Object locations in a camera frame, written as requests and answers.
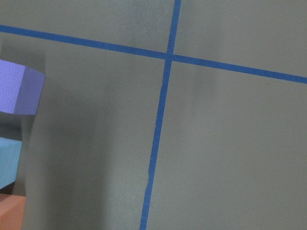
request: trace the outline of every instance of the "blue tape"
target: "blue tape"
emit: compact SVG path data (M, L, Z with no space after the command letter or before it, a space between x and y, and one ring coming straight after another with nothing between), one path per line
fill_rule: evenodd
M6 25L0 25L0 32L14 34L14 35L23 35L23 36L28 36L28 37L41 38L41 39L57 41L57 42L64 42L64 43L80 45L80 46L93 47L93 48L98 48L98 49L118 51L122 53L135 54L135 55L151 57L151 58L166 59L166 56L167 56L166 53L158 52L158 51L134 48L130 46L116 45L112 43L93 41L89 39L83 39L83 38L77 38L77 37L71 37L71 36L65 36L65 35L59 35L59 34L51 34L51 33L40 32L40 31L35 31L35 30L28 30L28 29L17 28L17 27L6 26Z
M140 221L140 230L146 230L147 228L147 220L148 220L150 201L151 201L153 184L154 184L154 173L155 173L157 156L158 156L158 151L159 151L160 136L161 136L164 109L165 109L166 96L167 96L167 88L168 88L168 83L169 83L171 67L172 67L172 59L173 59L172 56L174 53L177 27L178 27L178 21L179 21L180 6L181 6L181 0L176 0L174 3L173 17L172 17L172 23L171 23L168 45L167 45L168 56L165 59L165 64L164 64L163 81L162 81L162 87L160 91L157 118L155 122L155 129L154 129L154 135L153 135L153 146L152 146L152 152L150 155L150 162L149 162L149 168L148 168L148 182L147 182L147 187L146 187L145 194L144 194L143 209L142 209L142 215L141 215L141 221Z
M268 78L276 78L286 81L294 81L299 83L307 84L307 78L306 77L299 77L296 75L291 74L285 74L285 73L279 73L279 72L273 72L263 69L255 69L251 67L244 67L244 66L238 66L233 64L227 64L223 62L217 62L217 61L209 61L194 57L186 57L186 56L180 56L180 55L173 55L173 61L182 62L182 63L188 63L192 65L199 65L199 66L206 66L216 69L225 69L229 71L235 71L240 73L248 73L253 75L259 75L263 77Z

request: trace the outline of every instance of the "block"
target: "block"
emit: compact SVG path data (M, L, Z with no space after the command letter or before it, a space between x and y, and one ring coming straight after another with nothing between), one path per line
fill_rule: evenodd
M0 194L0 230L21 230L25 197Z
M0 111L35 115L45 75L29 67L0 60Z
M0 189L16 179L22 142L0 138Z

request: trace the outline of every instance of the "purple block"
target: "purple block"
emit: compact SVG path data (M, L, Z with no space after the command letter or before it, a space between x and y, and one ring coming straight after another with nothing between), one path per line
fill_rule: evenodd
M40 72L0 60L0 111L35 115L44 81Z

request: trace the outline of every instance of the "cube face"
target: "cube face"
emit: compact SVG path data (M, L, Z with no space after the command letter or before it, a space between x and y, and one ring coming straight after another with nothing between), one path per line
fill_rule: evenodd
M21 141L0 138L0 189L16 179Z
M21 230L25 197L0 194L0 230Z
M0 60L0 111L35 115L44 81L40 72Z

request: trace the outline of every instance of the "light blue cube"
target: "light blue cube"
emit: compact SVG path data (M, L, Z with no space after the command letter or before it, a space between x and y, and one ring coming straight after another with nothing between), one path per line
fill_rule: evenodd
M0 189L16 180L21 141L0 138Z

